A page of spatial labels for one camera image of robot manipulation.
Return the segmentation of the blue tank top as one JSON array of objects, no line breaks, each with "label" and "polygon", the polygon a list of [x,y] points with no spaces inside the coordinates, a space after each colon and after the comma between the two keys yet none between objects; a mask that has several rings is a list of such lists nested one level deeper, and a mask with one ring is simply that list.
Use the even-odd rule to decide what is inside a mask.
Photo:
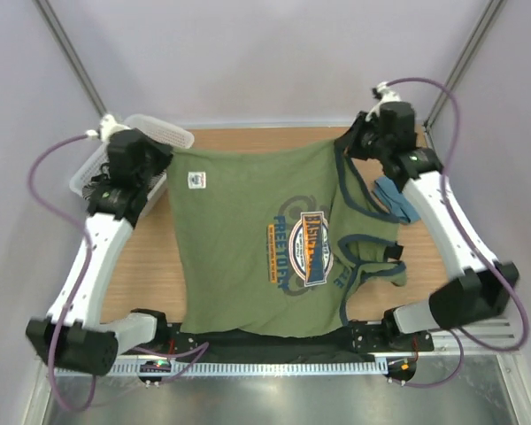
[{"label": "blue tank top", "polygon": [[415,208],[388,177],[381,176],[374,181],[373,194],[402,224],[420,221]]}]

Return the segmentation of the green tank top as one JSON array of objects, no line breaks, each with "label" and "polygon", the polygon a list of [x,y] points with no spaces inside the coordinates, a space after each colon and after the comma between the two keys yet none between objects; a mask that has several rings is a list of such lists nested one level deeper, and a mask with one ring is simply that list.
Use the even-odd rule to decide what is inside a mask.
[{"label": "green tank top", "polygon": [[186,333],[321,336],[364,283],[406,282],[399,222],[345,148],[176,150],[167,169]]}]

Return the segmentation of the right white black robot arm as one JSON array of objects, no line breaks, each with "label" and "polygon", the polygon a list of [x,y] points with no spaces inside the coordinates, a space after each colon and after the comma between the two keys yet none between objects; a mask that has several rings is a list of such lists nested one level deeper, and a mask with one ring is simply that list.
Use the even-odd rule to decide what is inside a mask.
[{"label": "right white black robot arm", "polygon": [[517,267],[500,262],[469,224],[435,152],[417,147],[416,140],[412,105],[388,95],[360,112],[337,140],[353,158],[381,163],[426,225],[447,272],[447,283],[428,298],[384,314],[381,340],[393,351],[402,350],[416,332],[463,330],[501,316],[516,299],[519,280]]}]

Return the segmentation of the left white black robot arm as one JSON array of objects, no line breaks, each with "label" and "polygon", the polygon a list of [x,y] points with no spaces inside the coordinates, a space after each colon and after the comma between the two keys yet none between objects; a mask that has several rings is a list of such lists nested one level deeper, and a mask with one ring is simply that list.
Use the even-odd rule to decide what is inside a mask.
[{"label": "left white black robot arm", "polygon": [[148,201],[151,180],[173,158],[173,148],[137,128],[118,126],[101,136],[106,168],[92,180],[88,217],[77,220],[40,197],[31,166],[27,186],[32,197],[81,232],[81,245],[57,299],[42,319],[27,324],[26,336],[48,369],[107,375],[122,353],[142,346],[159,354],[170,343],[164,313],[145,308],[102,324],[102,304],[119,255]]}]

